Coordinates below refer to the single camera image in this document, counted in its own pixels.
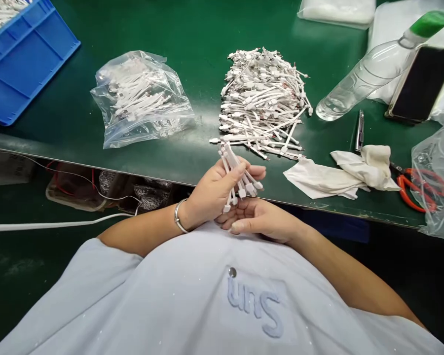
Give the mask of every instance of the light blue shirt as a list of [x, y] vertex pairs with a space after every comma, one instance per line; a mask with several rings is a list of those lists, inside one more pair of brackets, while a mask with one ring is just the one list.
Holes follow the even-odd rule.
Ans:
[[444, 345], [402, 317], [348, 307], [289, 247], [206, 223], [144, 260], [85, 242], [1, 354], [440, 355]]

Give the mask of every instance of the green table surface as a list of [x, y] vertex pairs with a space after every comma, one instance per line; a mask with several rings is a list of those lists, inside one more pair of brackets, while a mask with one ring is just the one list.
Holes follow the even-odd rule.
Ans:
[[[101, 169], [195, 185], [218, 159], [217, 146], [224, 75], [237, 49], [278, 50], [310, 75], [306, 92], [315, 106], [364, 55], [367, 32], [300, 20], [300, 0], [54, 0], [82, 46], [11, 127], [0, 127], [0, 149], [74, 162]], [[168, 58], [188, 95], [196, 122], [172, 137], [102, 149], [102, 115], [89, 91], [95, 72], [108, 60], [132, 50]], [[365, 112], [365, 144], [391, 146], [391, 158], [409, 167], [411, 148], [438, 129], [435, 122], [407, 127], [383, 118], [385, 105], [365, 100], [335, 122], [303, 117], [294, 137], [317, 164], [335, 166], [329, 153], [351, 150], [358, 109]], [[294, 161], [271, 156], [268, 162], [242, 147], [235, 152], [265, 164], [265, 191], [272, 201], [417, 227], [424, 215], [407, 207], [397, 192], [359, 191], [311, 200], [289, 183], [283, 171]]]

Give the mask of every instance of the button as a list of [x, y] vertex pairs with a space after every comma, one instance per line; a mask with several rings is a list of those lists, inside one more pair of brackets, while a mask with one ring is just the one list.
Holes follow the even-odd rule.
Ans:
[[228, 270], [228, 274], [230, 275], [230, 277], [235, 278], [235, 277], [237, 277], [237, 270], [235, 270], [235, 268], [230, 268]]

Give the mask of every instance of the woman's right hand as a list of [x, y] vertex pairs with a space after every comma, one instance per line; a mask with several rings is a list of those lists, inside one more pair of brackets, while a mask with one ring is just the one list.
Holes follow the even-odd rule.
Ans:
[[223, 229], [231, 229], [232, 234], [262, 233], [282, 244], [291, 242], [309, 228], [292, 214], [259, 198], [239, 199], [237, 206], [215, 221], [221, 223]]

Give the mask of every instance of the red-handled scissors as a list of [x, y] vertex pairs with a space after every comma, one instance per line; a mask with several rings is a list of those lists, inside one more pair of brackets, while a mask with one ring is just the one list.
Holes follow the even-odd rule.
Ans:
[[[429, 194], [432, 196], [434, 195], [444, 196], [444, 180], [442, 179], [442, 177], [429, 170], [421, 169], [418, 171], [417, 169], [411, 169], [411, 168], [403, 169], [401, 166], [398, 166], [392, 162], [390, 162], [390, 169], [392, 172], [394, 172], [397, 175], [396, 182], [398, 186], [401, 188], [400, 191], [401, 198], [403, 199], [403, 201], [406, 202], [408, 206], [410, 206], [412, 209], [415, 209], [416, 211], [426, 213], [426, 211], [423, 208], [414, 204], [413, 201], [409, 198], [406, 191], [406, 185], [409, 186], [411, 190], [418, 192], [421, 196], [424, 197], [424, 200], [428, 204], [430, 211], [432, 212], [436, 211], [437, 205], [434, 202], [434, 200], [431, 198], [431, 196], [429, 196]], [[413, 178], [416, 181], [420, 181], [421, 177], [419, 172], [421, 172], [421, 174], [426, 176], [429, 181], [434, 181], [435, 187], [432, 187], [430, 183], [423, 181], [422, 182], [422, 187], [424, 189], [423, 191], [423, 189], [420, 189], [418, 186], [413, 184], [411, 182], [411, 176], [413, 176]]]

